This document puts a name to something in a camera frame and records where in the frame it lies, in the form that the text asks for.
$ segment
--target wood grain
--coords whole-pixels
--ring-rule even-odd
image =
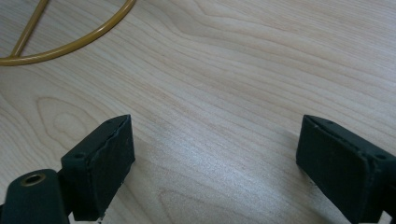
[[[36,2],[0,2],[2,56]],[[51,1],[25,53],[121,5]],[[395,21],[387,0],[139,0],[83,49],[0,67],[0,201],[131,114],[136,163],[103,223],[347,223],[295,164],[301,120],[332,119],[396,154]]]

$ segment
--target wooden table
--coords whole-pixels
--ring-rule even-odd
[[[37,2],[0,2],[1,56]],[[52,1],[24,54],[122,4]],[[0,67],[0,201],[131,114],[136,162],[103,223],[348,223],[295,163],[303,114],[395,155],[395,87],[395,1],[138,0],[83,49]]]

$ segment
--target black clamp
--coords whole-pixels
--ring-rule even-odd
[[[305,115],[297,164],[351,223],[396,218],[396,158],[340,125]]]
[[[134,162],[131,117],[101,124],[62,159],[62,170],[38,170],[14,180],[0,206],[1,224],[95,221],[105,214]]]

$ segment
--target black plastic block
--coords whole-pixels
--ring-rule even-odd
[[[377,222],[396,159],[340,125],[304,116],[297,164],[351,223]]]
[[[75,220],[95,221],[105,214],[134,162],[129,115],[101,124],[62,157],[61,178],[68,183],[68,205]]]

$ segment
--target clamp jaw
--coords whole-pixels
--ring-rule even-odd
[[[95,221],[105,215],[134,162],[131,117],[109,119],[62,159],[62,170],[37,170],[8,187],[1,224]]]
[[[396,158],[340,125],[305,115],[297,164],[351,223],[396,218]]]

